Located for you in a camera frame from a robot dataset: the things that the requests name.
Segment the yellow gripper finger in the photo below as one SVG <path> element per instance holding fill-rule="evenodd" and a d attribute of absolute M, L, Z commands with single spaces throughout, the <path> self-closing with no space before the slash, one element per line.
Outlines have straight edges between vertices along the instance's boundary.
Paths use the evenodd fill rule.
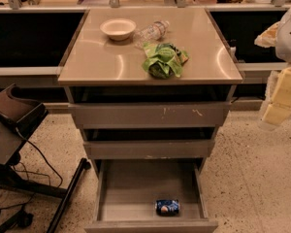
<path fill-rule="evenodd" d="M 291 116 L 291 64 L 281 71 L 272 71 L 268 77 L 265 100 L 259 112 L 259 127 L 277 129 Z"/>
<path fill-rule="evenodd" d="M 263 33 L 256 37 L 256 39 L 254 40 L 254 44 L 262 48 L 275 47 L 277 44 L 278 27 L 279 22 L 276 22 L 273 25 L 271 25 Z"/>

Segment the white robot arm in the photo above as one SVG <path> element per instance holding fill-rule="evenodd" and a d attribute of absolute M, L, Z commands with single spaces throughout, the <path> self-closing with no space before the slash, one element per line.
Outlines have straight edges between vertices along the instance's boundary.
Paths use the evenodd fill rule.
<path fill-rule="evenodd" d="M 275 130 L 291 116 L 291 7 L 279 22 L 260 34 L 254 44 L 262 48 L 274 47 L 276 57 L 287 63 L 283 70 L 270 73 L 265 100 L 260 107 L 259 126 Z"/>

